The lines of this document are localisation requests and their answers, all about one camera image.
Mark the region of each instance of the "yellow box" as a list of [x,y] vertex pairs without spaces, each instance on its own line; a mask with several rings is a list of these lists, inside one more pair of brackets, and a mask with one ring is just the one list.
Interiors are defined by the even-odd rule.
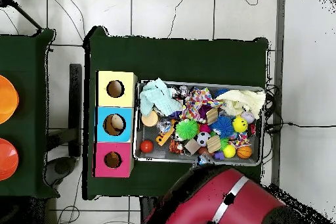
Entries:
[[137,81],[132,72],[98,71],[98,105],[134,107]]

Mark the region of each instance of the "green table cover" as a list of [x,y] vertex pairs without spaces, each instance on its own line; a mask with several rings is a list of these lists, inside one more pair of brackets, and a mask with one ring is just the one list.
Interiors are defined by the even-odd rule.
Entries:
[[[266,81],[265,38],[255,41],[217,39],[152,39],[145,37],[108,37],[103,27],[94,27],[86,36],[85,98],[89,93],[88,152],[83,164],[83,196],[96,195],[160,196],[189,169],[191,164],[136,161],[130,178],[93,177],[93,137],[95,115],[95,72],[115,70],[134,72],[138,79],[250,85],[264,87]],[[256,182],[261,164],[236,166]]]
[[19,105],[12,117],[0,124],[0,138],[18,151],[18,168],[0,181],[0,196],[49,198],[57,192],[43,182],[46,149],[46,54],[53,30],[31,37],[0,35],[0,75],[16,88]]

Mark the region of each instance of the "metal tray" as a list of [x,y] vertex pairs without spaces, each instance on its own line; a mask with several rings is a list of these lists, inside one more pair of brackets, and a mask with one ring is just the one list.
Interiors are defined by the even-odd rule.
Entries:
[[[180,155],[169,152],[169,143],[171,138],[163,145],[159,146],[156,143],[156,137],[159,135],[158,128],[155,127],[146,127],[141,122],[141,113],[140,113],[140,101],[139,96],[140,92],[148,80],[139,81],[136,85],[136,104],[135,104],[135,124],[134,124],[134,139],[133,139],[133,156],[135,159],[140,161],[151,161],[151,162],[178,162],[178,163],[194,163],[197,160],[198,154],[195,153],[192,156]],[[203,89],[207,87],[211,94],[213,95],[219,89],[229,89],[229,90],[250,90],[250,91],[264,91],[260,87],[249,87],[249,86],[231,86],[231,85],[216,85],[216,84],[204,84],[204,83],[184,83],[184,82],[172,82],[164,81],[168,86],[180,86],[186,85],[189,89],[193,87],[198,87]],[[224,160],[214,160],[215,164],[226,164],[232,166],[257,166],[263,157],[263,143],[264,143],[264,109],[265,104],[259,114],[260,118],[256,122],[257,132],[254,136],[250,137],[252,155],[248,159],[242,159],[237,156],[233,158],[225,158]],[[143,140],[150,140],[153,142],[154,149],[150,153],[143,153],[140,150],[140,144]]]

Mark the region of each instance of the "round hole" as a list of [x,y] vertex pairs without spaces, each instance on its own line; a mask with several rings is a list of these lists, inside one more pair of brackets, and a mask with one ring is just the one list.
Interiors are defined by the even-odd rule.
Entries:
[[124,94],[125,88],[119,80],[113,80],[107,85],[106,91],[110,97],[117,98]]
[[109,168],[118,168],[121,164],[121,156],[117,152],[109,152],[105,155],[104,162]]
[[121,135],[126,128],[126,121],[118,114],[111,114],[105,118],[103,128],[109,135]]

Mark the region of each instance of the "orange bowl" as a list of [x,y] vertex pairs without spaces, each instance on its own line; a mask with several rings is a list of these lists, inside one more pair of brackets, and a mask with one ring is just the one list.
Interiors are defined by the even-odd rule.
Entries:
[[0,181],[8,179],[18,167],[18,153],[7,140],[0,138]]
[[12,83],[0,76],[0,123],[7,121],[18,107],[18,93]]

